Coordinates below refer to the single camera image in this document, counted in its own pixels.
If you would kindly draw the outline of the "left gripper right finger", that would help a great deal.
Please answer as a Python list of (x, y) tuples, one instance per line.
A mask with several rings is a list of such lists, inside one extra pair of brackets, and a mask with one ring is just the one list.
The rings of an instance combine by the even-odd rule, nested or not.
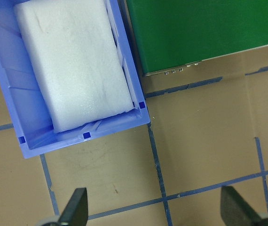
[(220, 214), (226, 226), (258, 226), (263, 220), (232, 186), (221, 188)]

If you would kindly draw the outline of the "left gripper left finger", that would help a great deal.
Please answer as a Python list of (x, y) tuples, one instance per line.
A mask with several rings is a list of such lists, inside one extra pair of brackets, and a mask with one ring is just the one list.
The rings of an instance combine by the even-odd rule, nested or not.
[(85, 226), (88, 221), (87, 189), (76, 188), (58, 219), (59, 226)]

